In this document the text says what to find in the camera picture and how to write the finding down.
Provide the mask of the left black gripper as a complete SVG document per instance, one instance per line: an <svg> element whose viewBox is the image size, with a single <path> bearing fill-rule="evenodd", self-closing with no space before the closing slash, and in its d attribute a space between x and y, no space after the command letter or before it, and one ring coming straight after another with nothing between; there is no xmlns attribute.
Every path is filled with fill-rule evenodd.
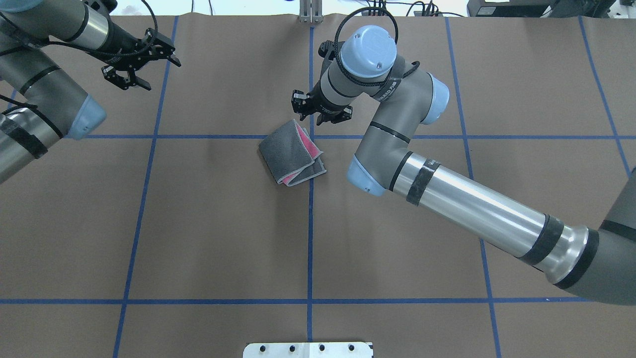
<svg viewBox="0 0 636 358"><path fill-rule="evenodd" d="M168 60L177 67L181 67L181 61L175 56L175 47L172 39L161 34L156 28L146 29L142 39L135 38L118 25L109 25L105 42L99 47L100 52L108 53L99 56L105 63L101 72L105 80L114 84L121 90L129 88L142 88L152 90L152 86L146 80L138 77L136 71L143 68L150 61ZM120 75L117 71L126 71L126 75Z"/></svg>

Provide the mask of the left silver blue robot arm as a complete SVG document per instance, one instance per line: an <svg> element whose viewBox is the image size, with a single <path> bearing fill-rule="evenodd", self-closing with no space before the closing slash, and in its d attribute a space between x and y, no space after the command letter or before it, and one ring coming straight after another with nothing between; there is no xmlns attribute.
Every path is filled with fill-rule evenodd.
<svg viewBox="0 0 636 358"><path fill-rule="evenodd" d="M173 41L153 27L141 38L114 23L115 0L3 0L1 79L24 97L2 96L0 179L7 181L62 138L81 140L100 126L105 110L43 52L51 45L80 50L101 61L102 75L121 90L150 84L137 75L147 63L181 66Z"/></svg>

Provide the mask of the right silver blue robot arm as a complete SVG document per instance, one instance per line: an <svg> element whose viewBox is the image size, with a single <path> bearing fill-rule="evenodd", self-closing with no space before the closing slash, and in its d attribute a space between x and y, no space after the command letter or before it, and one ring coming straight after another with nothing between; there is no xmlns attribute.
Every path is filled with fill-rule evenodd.
<svg viewBox="0 0 636 358"><path fill-rule="evenodd" d="M636 301L635 175L598 229L568 226L407 149L419 125L432 124L447 108L450 91L432 74L408 64L397 36L377 25L359 27L319 48L320 78L309 93L295 90L301 118L318 124L349 120L351 104L367 94L379 108L348 168L348 181L375 196L397 193L414 206L476 234L540 270L561 290L606 304Z"/></svg>

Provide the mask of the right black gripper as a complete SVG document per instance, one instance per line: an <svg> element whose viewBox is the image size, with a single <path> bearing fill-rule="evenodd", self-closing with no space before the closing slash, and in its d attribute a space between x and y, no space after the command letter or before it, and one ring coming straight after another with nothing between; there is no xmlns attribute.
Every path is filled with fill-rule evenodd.
<svg viewBox="0 0 636 358"><path fill-rule="evenodd" d="M318 113L316 125L325 123L340 124L352 118L353 108L350 105L336 105L326 98L320 85L315 85L308 93L293 90L291 105L294 113L299 115L299 120L304 121L307 116Z"/></svg>

